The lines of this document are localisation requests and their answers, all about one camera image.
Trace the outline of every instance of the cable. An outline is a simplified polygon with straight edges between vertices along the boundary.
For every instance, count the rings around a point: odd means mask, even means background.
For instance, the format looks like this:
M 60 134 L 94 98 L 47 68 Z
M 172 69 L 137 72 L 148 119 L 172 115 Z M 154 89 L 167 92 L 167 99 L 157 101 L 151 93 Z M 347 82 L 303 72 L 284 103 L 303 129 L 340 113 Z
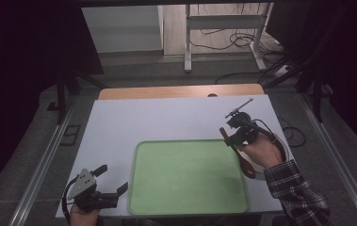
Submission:
M 234 9 L 232 10 L 231 14 L 233 14 L 233 13 L 235 12 L 235 9 L 238 8 L 237 5 L 238 5 L 238 3 L 236 3 L 236 7 L 234 7 Z
M 233 35 L 230 36 L 229 38 L 230 42 L 233 43 L 235 46 L 243 48 L 251 44 L 251 41 L 254 40 L 254 38 L 246 33 L 234 33 Z M 243 40 L 246 43 L 245 44 L 238 44 L 237 42 L 239 40 Z
M 203 4 L 203 6 L 204 6 L 205 13 L 207 13 L 207 15 L 208 15 L 208 11 L 207 11 L 207 9 L 205 9 L 205 4 Z
M 218 77 L 218 78 L 216 79 L 216 81 L 214 82 L 214 85 L 217 85 L 218 82 L 219 82 L 219 80 L 221 80 L 222 78 L 226 78 L 226 77 L 228 77 L 228 76 L 237 75 L 237 74 L 242 74 L 242 73 L 227 73 L 227 74 L 225 74 L 225 75 L 223 75 L 223 76 L 220 76 L 220 77 Z
M 201 32 L 204 35 L 210 35 L 210 34 L 214 34 L 214 33 L 217 33 L 217 32 L 223 31 L 223 30 L 225 30 L 225 29 L 218 29 L 218 30 L 215 30 L 215 31 L 205 32 L 205 33 L 201 30 Z
M 72 179 L 66 186 L 66 189 L 64 189 L 63 197 L 61 198 L 61 209 L 63 211 L 63 215 L 66 218 L 67 222 L 70 224 L 70 213 L 69 210 L 67 209 L 67 192 L 69 192 L 70 186 L 74 184 L 78 179 L 78 176 L 76 176 L 74 179 Z
M 211 47 L 211 46 L 207 46 L 207 45 L 200 45 L 200 44 L 194 44 L 191 40 L 189 41 L 190 44 L 192 44 L 193 46 L 198 46 L 198 47 L 203 47 L 203 48 L 208 48 L 208 49 L 214 49 L 214 50 L 224 50 L 224 49 L 228 49 L 229 47 L 233 46 L 234 43 L 231 43 L 230 45 L 226 46 L 226 47 L 222 47 L 222 48 L 216 48 L 216 47 Z
M 265 54 L 263 54 L 263 60 L 265 61 L 265 62 L 268 62 L 268 63 L 270 63 L 270 64 L 274 64 L 274 63 L 276 63 L 277 61 L 270 61 L 269 59 L 267 59 L 266 58 L 266 56 L 268 56 L 268 55 L 284 55 L 284 54 L 274 54 L 274 53 L 265 53 Z
M 264 126 L 266 126 L 266 128 L 269 130 L 269 132 L 271 133 L 271 134 L 273 134 L 272 133 L 272 131 L 269 129 L 269 127 L 263 122 L 263 121 L 261 121 L 261 120 L 252 120 L 252 121 L 260 121 L 261 123 L 263 123 L 264 124 Z
M 299 128 L 294 127 L 294 126 L 287 126 L 287 127 L 284 127 L 282 130 L 285 131 L 288 129 L 295 130 L 295 131 L 299 132 L 301 134 L 301 136 L 303 137 L 303 141 L 300 144 L 289 144 L 289 147 L 299 148 L 299 147 L 303 146 L 307 140 L 307 137 L 305 136 L 305 134 Z
M 295 135 L 294 131 L 297 131 L 303 137 L 303 141 L 302 142 L 300 142 L 299 144 L 288 144 L 289 147 L 291 147 L 291 148 L 299 148 L 299 147 L 303 146 L 305 144 L 306 140 L 307 140 L 307 137 L 305 136 L 305 134 L 299 128 L 297 128 L 295 126 L 292 126 L 290 124 L 290 122 L 285 120 L 284 118 L 282 118 L 282 117 L 277 117 L 277 118 L 278 118 L 278 120 L 284 121 L 286 124 L 289 125 L 289 126 L 285 126 L 285 127 L 282 128 L 283 132 L 285 130 L 290 130 L 290 132 L 292 132 L 290 137 L 286 137 L 287 140 L 292 139 L 294 137 L 294 135 Z
M 281 118 L 281 117 L 279 117 L 279 116 L 278 116 L 277 118 L 278 118 L 278 120 L 282 120 L 282 121 L 286 122 L 286 124 L 288 124 L 289 127 L 292 126 L 292 125 L 289 123 L 289 121 L 286 121 L 284 118 Z M 293 131 L 291 130 L 290 132 L 292 132 L 291 135 L 290 135 L 289 137 L 286 137 L 286 139 L 291 139 L 291 138 L 293 137 L 293 135 L 294 135 Z
M 263 73 L 263 75 L 258 79 L 257 83 L 262 85 L 264 81 L 268 81 L 270 77 L 272 77 L 280 67 L 282 67 L 289 60 L 288 56 L 282 57 L 280 60 L 272 64 L 267 71 Z
M 260 5 L 261 5 L 261 3 L 258 4 L 258 8 L 257 8 L 257 13 L 256 14 L 258 14 L 258 12 L 260 11 Z

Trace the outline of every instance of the green tray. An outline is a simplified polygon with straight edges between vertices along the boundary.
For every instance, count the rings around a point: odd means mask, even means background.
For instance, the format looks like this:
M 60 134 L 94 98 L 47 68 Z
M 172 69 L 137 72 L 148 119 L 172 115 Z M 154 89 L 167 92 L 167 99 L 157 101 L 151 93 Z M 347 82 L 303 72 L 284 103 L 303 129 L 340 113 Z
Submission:
M 233 214 L 249 202 L 237 157 L 223 140 L 144 141 L 128 208 L 134 215 Z

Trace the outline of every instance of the white wall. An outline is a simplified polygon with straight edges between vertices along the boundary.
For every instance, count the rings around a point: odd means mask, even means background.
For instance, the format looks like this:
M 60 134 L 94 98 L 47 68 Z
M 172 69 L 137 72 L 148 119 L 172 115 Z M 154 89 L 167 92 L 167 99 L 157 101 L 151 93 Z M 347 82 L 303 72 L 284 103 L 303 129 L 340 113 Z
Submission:
M 98 53 L 161 50 L 157 6 L 82 8 Z

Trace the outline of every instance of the checkered shirt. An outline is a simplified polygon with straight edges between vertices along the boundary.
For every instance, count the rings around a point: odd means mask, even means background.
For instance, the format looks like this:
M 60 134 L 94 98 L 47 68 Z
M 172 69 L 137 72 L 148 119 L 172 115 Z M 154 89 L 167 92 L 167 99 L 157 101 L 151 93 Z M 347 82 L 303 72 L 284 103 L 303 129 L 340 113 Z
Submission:
M 327 198 L 304 181 L 294 160 L 264 171 L 269 191 L 294 225 L 332 225 Z

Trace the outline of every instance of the metal frame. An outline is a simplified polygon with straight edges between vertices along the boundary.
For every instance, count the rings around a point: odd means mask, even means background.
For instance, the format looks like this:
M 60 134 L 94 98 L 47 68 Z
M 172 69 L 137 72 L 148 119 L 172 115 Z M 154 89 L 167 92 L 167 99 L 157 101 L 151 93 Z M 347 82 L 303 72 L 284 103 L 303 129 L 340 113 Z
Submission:
M 67 124 L 69 123 L 70 117 L 73 113 L 73 108 L 75 106 L 75 101 L 76 96 L 73 96 L 67 107 L 64 120 L 57 126 L 57 129 L 55 130 L 40 163 L 32 174 L 31 180 L 29 181 L 28 186 L 25 189 L 25 192 L 20 199 L 20 202 L 17 205 L 17 208 L 8 225 L 24 225 L 28 214 L 31 211 L 32 205 L 37 198 L 38 192 L 40 191 L 45 175 L 52 163 L 57 146 L 61 141 Z
M 306 97 L 306 94 L 302 94 L 300 102 L 303 105 L 303 108 L 313 124 L 313 127 L 316 129 L 316 133 L 319 136 L 322 144 L 325 146 L 327 154 L 333 163 L 334 168 L 337 171 L 340 179 L 343 182 L 346 190 L 349 193 L 349 196 L 352 198 L 354 205 L 357 208 L 357 182 L 355 181 L 353 175 L 351 174 L 349 168 L 346 166 L 345 161 L 343 160 L 340 152 L 336 149 L 328 131 L 325 129 L 325 126 L 322 122 L 319 122 L 318 119 L 314 116 L 311 104 Z
M 254 41 L 251 42 L 251 50 L 258 69 L 265 71 L 266 65 L 260 56 L 258 45 L 266 24 L 270 3 L 267 3 L 261 15 L 214 15 L 214 16 L 190 16 L 190 5 L 186 5 L 187 33 L 185 44 L 185 72 L 192 70 L 192 55 L 190 44 L 190 31 L 200 29 L 256 29 Z

